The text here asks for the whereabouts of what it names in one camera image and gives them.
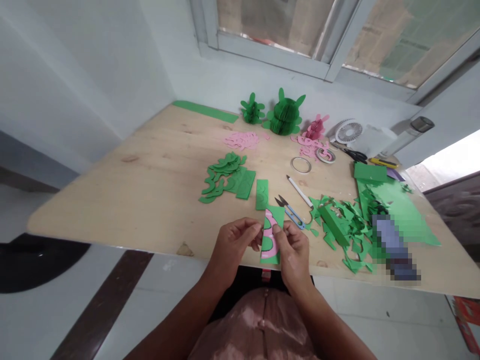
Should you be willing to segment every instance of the pink paper cutout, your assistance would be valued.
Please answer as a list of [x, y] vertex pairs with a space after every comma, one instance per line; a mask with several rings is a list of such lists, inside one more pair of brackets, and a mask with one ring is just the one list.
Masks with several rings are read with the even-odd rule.
[[330, 144], [327, 141], [324, 144], [318, 139], [312, 140], [308, 137], [304, 136], [297, 136], [294, 138], [293, 136], [290, 136], [290, 140], [292, 140], [295, 143], [299, 143], [300, 145], [303, 145], [300, 148], [300, 156], [307, 156], [309, 158], [314, 158], [315, 162], [317, 163], [319, 160], [317, 158], [317, 149], [323, 149], [323, 153], [320, 154], [322, 158], [327, 158], [329, 161], [332, 160], [332, 155], [327, 152], [328, 149], [330, 149]]
[[233, 132], [229, 137], [223, 140], [231, 149], [256, 149], [259, 143], [259, 137], [255, 132]]
[[277, 241], [274, 237], [274, 225], [278, 225], [279, 223], [277, 222], [277, 220], [274, 219], [272, 212], [268, 209], [265, 210], [265, 217], [270, 222], [270, 228], [263, 230], [263, 236], [270, 238], [273, 245], [270, 250], [261, 252], [262, 259], [272, 258], [279, 252]]

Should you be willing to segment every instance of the small fan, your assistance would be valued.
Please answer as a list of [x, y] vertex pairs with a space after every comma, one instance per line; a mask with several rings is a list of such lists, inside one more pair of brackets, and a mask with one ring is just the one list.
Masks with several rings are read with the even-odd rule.
[[335, 132], [330, 136], [330, 142], [337, 142], [350, 146], [360, 135], [364, 128], [362, 124], [357, 122], [354, 118], [349, 118], [340, 121], [335, 128]]

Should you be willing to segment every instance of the window frame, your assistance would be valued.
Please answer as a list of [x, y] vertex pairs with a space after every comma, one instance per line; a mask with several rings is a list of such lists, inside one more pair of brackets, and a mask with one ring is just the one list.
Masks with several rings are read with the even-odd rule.
[[[328, 41], [323, 45], [322, 56], [316, 59], [219, 31], [217, 0], [190, 0], [190, 5], [202, 56], [230, 53], [412, 105], [419, 104], [480, 49], [479, 29], [417, 89], [343, 67], [376, 2], [335, 0], [331, 9], [334, 16], [330, 23], [329, 16], [324, 30]], [[327, 58], [331, 56], [330, 64], [320, 61], [325, 60], [326, 54]]]

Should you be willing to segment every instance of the blue-handled snips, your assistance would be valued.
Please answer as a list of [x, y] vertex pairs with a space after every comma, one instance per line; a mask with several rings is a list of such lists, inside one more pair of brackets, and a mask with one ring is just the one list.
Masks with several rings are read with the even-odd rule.
[[281, 201], [278, 200], [277, 198], [275, 198], [275, 200], [278, 203], [278, 205], [286, 208], [285, 212], [288, 215], [288, 217], [300, 228], [300, 230], [305, 229], [305, 223], [302, 221], [300, 216], [298, 216], [298, 214], [292, 209], [292, 207], [283, 197], [281, 197], [280, 195], [278, 195], [278, 197], [280, 198]]

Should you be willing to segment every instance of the window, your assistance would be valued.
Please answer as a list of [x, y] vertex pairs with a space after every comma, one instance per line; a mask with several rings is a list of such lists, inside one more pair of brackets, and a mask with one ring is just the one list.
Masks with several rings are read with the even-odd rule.
[[204, 49], [411, 104], [480, 48], [480, 0], [191, 0], [191, 6]]

